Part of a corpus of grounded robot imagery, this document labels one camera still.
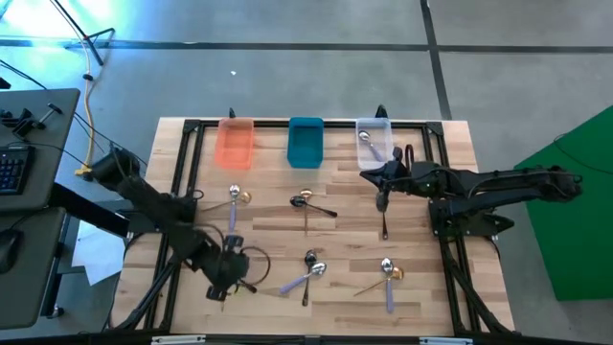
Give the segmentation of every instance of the concrete floor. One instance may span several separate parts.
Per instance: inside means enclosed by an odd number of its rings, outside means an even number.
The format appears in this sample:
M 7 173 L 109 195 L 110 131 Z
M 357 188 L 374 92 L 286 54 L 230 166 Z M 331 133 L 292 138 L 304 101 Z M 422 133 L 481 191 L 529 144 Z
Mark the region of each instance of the concrete floor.
M 88 33 L 113 26 L 122 40 L 427 43 L 419 0 L 131 0 L 129 6 L 80 0 L 67 8 Z M 439 44 L 613 45 L 607 0 L 430 0 L 430 9 Z M 72 37 L 52 10 L 43 0 L 14 1 L 0 20 L 0 38 Z M 428 52 L 101 52 L 107 63 L 101 73 L 98 66 L 92 71 L 96 127 L 145 158 L 159 117 L 220 116 L 229 106 L 252 117 L 354 118 L 386 104 L 396 119 L 442 118 Z M 0 58 L 47 87 L 83 87 L 81 50 L 3 47 Z M 511 168 L 613 104 L 611 55 L 441 53 L 441 64 L 452 118 L 469 121 L 482 171 Z M 36 89 L 8 71 L 1 75 L 15 90 Z M 83 156 L 86 139 L 74 124 L 67 149 Z M 64 157 L 58 182 L 92 200 L 117 197 L 74 177 L 77 167 Z M 613 303 L 559 303 L 524 206 L 501 213 L 516 221 L 499 245 L 517 330 L 613 343 Z M 84 276 L 71 277 L 60 292 L 64 317 L 0 338 L 96 332 L 113 286 L 112 279 L 88 287 Z

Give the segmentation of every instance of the wooden table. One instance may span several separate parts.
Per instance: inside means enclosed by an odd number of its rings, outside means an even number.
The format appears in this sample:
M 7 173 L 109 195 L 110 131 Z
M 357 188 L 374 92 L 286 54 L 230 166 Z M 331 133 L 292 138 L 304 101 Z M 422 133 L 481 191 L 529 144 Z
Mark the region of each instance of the wooden table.
M 147 181 L 168 192 L 177 157 L 183 118 L 160 119 L 148 164 Z M 450 164 L 456 169 L 477 170 L 467 122 L 443 122 Z M 330 128 L 325 132 L 325 158 L 318 170 L 294 170 L 286 155 L 287 130 L 256 128 L 253 165 L 249 171 L 225 171 L 214 163 L 216 129 L 205 133 L 196 188 L 204 191 L 202 210 L 229 200 L 228 188 L 238 183 L 252 194 L 249 205 L 238 207 L 237 231 L 244 245 L 256 245 L 272 258 L 268 278 L 259 292 L 240 291 L 221 304 L 205 298 L 209 282 L 201 272 L 183 268 L 177 291 L 171 331 L 182 334 L 343 334 L 343 335 L 452 335 L 451 318 L 443 278 L 438 241 L 432 236 L 426 199 L 392 194 L 387 216 L 389 240 L 380 237 L 381 214 L 375 208 L 375 186 L 358 175 L 353 129 Z M 394 143 L 413 144 L 416 160 L 424 159 L 421 136 L 416 130 L 395 129 Z M 433 151 L 438 152 L 432 140 Z M 186 162 L 191 162 L 193 141 Z M 181 191 L 185 191 L 186 168 Z M 309 231 L 303 231 L 303 210 L 289 205 L 289 198 L 303 188 L 314 195 L 311 202 L 338 212 L 328 218 L 308 213 Z M 210 222 L 227 230 L 229 208 L 202 213 L 196 223 Z M 114 323 L 123 321 L 147 291 L 160 237 L 146 235 L 125 257 L 125 268 L 112 311 Z M 310 303 L 302 306 L 304 289 L 281 296 L 279 287 L 306 272 L 305 253 L 315 248 L 328 265 L 322 277 L 310 282 Z M 475 289 L 492 312 L 512 329 L 511 311 L 496 251 L 482 238 L 466 238 Z M 251 253 L 247 280 L 257 279 L 265 268 L 258 253 Z M 384 286 L 357 297 L 353 294 L 380 280 L 379 264 L 390 257 L 406 272 L 394 282 L 396 310 L 385 308 Z M 465 298 L 459 293 L 465 325 Z M 166 303 L 163 291 L 157 320 Z

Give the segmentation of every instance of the plastic bin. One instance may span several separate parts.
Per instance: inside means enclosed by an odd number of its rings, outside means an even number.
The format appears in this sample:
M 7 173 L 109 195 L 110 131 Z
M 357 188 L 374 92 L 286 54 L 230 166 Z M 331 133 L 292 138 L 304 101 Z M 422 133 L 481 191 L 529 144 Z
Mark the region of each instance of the plastic bin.
M 368 133 L 369 140 L 360 139 L 360 132 Z M 359 118 L 355 121 L 357 166 L 360 170 L 381 168 L 392 159 L 394 143 L 392 124 L 384 118 Z
M 251 168 L 253 119 L 223 119 L 217 129 L 216 163 L 224 169 Z
M 289 119 L 287 161 L 292 168 L 317 169 L 324 160 L 324 120 Z

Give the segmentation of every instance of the gold spoon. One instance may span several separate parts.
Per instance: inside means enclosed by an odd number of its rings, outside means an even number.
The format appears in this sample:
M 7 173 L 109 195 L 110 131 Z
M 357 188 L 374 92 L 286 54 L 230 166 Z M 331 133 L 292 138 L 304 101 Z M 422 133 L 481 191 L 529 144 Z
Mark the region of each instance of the gold spoon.
M 251 194 L 249 192 L 241 192 L 240 195 L 238 195 L 238 200 L 244 202 L 245 204 L 248 204 L 249 202 L 251 202 Z M 211 211 L 211 210 L 214 210 L 214 209 L 219 208 L 221 206 L 225 206 L 225 205 L 231 204 L 232 202 L 233 202 L 233 200 L 222 202 L 222 203 L 220 203 L 218 205 L 215 205 L 213 207 L 209 207 L 208 209 L 204 209 L 204 210 L 202 210 L 202 212 Z
M 302 196 L 305 199 L 305 201 L 308 202 L 308 199 L 313 196 L 313 191 L 311 191 L 309 188 L 304 188 L 302 191 L 300 191 L 300 196 Z M 307 231 L 308 231 L 307 207 L 305 207 L 305 237 L 307 236 Z
M 392 275 L 390 277 L 385 277 L 383 280 L 376 282 L 375 284 L 364 288 L 363 290 L 357 292 L 353 297 L 362 294 L 370 289 L 376 288 L 377 286 L 387 282 L 388 279 L 396 279 L 396 280 L 402 280 L 404 278 L 404 271 L 402 270 L 402 268 L 400 267 L 394 267 L 394 269 L 392 270 Z

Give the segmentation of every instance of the white paper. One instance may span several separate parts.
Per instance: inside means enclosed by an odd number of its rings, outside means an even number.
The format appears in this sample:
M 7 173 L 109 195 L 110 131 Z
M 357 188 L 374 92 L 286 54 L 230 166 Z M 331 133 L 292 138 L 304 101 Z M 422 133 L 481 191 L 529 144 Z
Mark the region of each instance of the white paper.
M 124 252 L 124 239 L 81 221 L 72 266 L 84 266 L 92 286 L 122 270 Z

